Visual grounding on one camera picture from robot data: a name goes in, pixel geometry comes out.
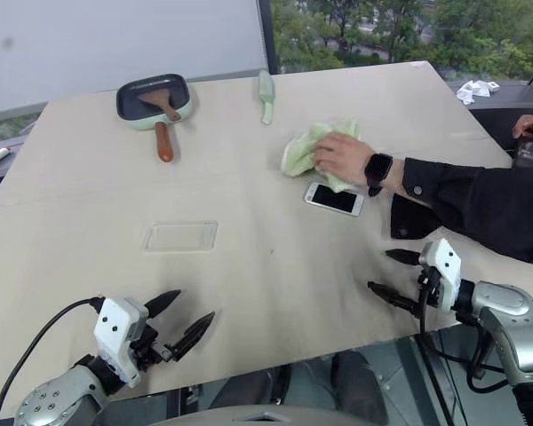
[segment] smartwatch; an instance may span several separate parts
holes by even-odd
[[[369,196],[374,197],[381,192],[381,181],[389,174],[393,165],[393,157],[387,154],[373,154],[365,167],[365,177],[370,188]]]

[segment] phone screen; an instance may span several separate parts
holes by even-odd
[[[354,209],[356,198],[357,196],[354,193],[334,193],[329,187],[318,185],[312,201],[351,213]]]

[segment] white wall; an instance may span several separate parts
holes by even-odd
[[[255,0],[0,0],[0,112],[267,67]]]

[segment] wooden spatula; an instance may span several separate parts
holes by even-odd
[[[148,93],[142,93],[139,95],[139,99],[147,104],[156,105],[160,107],[171,122],[181,120],[181,115],[178,114],[174,108],[170,105],[170,91],[168,89],[158,89],[157,91],[149,91]]]

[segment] human hand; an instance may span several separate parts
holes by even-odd
[[[331,132],[315,145],[314,164],[355,185],[367,185],[365,167],[375,150],[361,140]]]
[[[533,129],[533,115],[522,115],[517,123],[513,126],[513,137],[519,138],[524,136],[526,138],[533,138],[533,134],[526,131],[527,129]]]

